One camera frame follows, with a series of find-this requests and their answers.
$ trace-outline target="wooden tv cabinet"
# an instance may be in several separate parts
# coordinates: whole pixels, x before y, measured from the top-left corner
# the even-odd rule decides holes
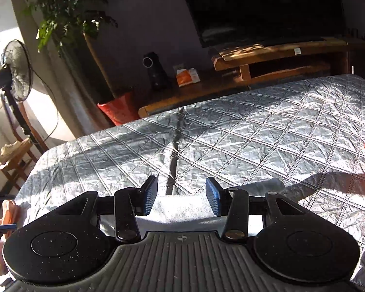
[[[278,79],[306,79],[355,73],[365,79],[365,41],[354,38],[322,38],[275,46],[214,47],[214,70],[199,71],[201,82],[154,92],[138,111],[144,118],[184,105],[259,87]]]

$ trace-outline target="plant pot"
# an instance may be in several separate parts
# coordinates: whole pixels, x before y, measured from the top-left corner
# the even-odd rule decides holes
[[[133,100],[133,91],[126,92],[119,98],[97,106],[116,126],[139,119]]]

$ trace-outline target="potted plant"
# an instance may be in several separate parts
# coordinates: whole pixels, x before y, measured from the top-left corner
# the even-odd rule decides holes
[[[110,90],[109,93],[103,93],[104,100],[97,102],[98,107],[106,113],[115,125],[138,119],[132,89],[116,88],[92,46],[100,25],[109,24],[118,27],[117,22],[100,7],[102,4],[107,4],[109,0],[26,1],[28,2],[26,13],[31,14],[32,11],[39,8],[44,17],[37,34],[38,50],[40,51],[52,37],[58,50],[60,50],[67,44],[75,43],[79,36],[83,36]]]

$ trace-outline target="bed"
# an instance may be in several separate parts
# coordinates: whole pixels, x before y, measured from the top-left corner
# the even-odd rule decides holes
[[[365,291],[365,80],[322,77],[196,103],[50,149],[17,195],[27,224],[84,191],[99,196],[158,175],[146,230],[221,229],[205,179],[251,195],[283,192],[345,229],[361,248],[353,281]],[[252,219],[249,232],[262,225]],[[113,234],[106,216],[102,229]]]

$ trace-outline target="black television screen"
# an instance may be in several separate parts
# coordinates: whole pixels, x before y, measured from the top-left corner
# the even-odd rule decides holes
[[[341,0],[186,1],[203,46],[237,41],[283,44],[345,32]]]

